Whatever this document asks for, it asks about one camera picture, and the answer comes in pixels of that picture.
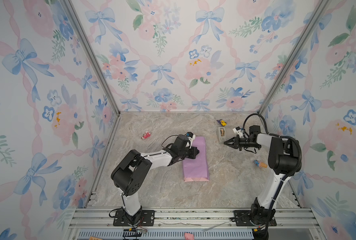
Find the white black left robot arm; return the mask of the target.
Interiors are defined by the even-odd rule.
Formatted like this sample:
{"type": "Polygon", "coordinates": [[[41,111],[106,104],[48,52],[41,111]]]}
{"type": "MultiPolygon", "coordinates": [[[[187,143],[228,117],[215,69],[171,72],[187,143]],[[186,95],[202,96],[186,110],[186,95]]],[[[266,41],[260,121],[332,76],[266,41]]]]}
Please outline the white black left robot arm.
{"type": "Polygon", "coordinates": [[[141,224],[152,226],[155,211],[143,210],[138,191],[149,171],[168,167],[185,159],[196,159],[200,153],[197,147],[175,149],[172,146],[154,153],[140,153],[131,150],[113,170],[111,179],[120,191],[122,207],[113,216],[113,225],[138,227],[141,224]]]}

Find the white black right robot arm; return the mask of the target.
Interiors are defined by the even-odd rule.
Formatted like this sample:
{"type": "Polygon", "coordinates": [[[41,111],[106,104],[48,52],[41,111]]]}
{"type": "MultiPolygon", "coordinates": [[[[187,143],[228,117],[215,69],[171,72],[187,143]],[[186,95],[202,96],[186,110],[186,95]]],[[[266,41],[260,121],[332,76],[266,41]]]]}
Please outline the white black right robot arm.
{"type": "Polygon", "coordinates": [[[275,204],[287,181],[302,165],[299,142],[292,137],[268,134],[251,134],[248,138],[237,135],[224,142],[224,145],[238,150],[248,148],[269,148],[268,166],[271,173],[260,195],[254,200],[248,213],[236,216],[236,223],[261,226],[269,223],[275,214],[275,204]]]}

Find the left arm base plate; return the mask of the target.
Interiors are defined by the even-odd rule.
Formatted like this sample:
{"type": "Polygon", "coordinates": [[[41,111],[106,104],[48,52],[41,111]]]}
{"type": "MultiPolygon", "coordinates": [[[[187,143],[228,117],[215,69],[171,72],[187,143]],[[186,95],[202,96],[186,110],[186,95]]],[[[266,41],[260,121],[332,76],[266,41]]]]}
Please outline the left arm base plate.
{"type": "Polygon", "coordinates": [[[113,226],[115,227],[152,227],[155,221],[154,210],[140,209],[134,216],[129,215],[125,210],[115,210],[115,215],[109,216],[113,218],[113,226]]]}

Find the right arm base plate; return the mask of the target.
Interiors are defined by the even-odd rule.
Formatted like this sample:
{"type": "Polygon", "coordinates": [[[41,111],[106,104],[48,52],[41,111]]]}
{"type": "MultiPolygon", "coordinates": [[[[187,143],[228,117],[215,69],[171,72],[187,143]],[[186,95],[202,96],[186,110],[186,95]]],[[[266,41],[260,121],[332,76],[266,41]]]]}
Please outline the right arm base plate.
{"type": "Polygon", "coordinates": [[[237,227],[263,227],[266,224],[266,218],[262,215],[253,215],[250,210],[234,210],[234,216],[230,220],[236,223],[237,227]]]}

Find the pink purple wrapping paper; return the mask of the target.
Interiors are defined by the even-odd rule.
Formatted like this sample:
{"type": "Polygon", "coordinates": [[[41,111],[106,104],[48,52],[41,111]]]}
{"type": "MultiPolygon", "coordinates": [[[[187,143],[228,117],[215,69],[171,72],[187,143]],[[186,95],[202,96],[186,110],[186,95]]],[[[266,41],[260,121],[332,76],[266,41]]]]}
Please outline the pink purple wrapping paper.
{"type": "Polygon", "coordinates": [[[200,151],[195,159],[183,161],[184,182],[208,182],[210,180],[209,167],[206,158],[206,140],[196,137],[193,147],[200,151]]]}

